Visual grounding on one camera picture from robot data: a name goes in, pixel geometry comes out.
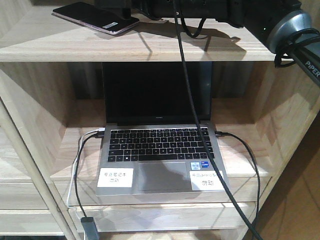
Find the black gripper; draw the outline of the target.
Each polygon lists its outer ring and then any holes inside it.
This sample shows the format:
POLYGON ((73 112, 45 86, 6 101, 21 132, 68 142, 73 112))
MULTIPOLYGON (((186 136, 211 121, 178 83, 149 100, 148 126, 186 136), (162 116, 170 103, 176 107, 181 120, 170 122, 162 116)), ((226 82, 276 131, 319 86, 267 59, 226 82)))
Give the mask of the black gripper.
POLYGON ((118 9, 128 18, 135 9, 149 19, 172 18, 174 4, 179 18, 214 19, 233 27, 244 25, 243 2, 241 0, 96 0, 100 9, 118 9))

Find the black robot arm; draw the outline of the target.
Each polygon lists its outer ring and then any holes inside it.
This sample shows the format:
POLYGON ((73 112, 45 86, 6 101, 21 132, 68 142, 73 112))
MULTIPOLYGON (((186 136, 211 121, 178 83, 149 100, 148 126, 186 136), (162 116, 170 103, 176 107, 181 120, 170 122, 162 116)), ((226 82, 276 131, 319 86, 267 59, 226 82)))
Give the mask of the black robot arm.
POLYGON ((191 38, 201 33, 206 19, 246 28, 275 55, 275 67, 297 64, 320 83, 320 32, 298 0, 96 0, 94 5, 114 8, 125 19, 132 9, 151 20, 179 18, 191 38))

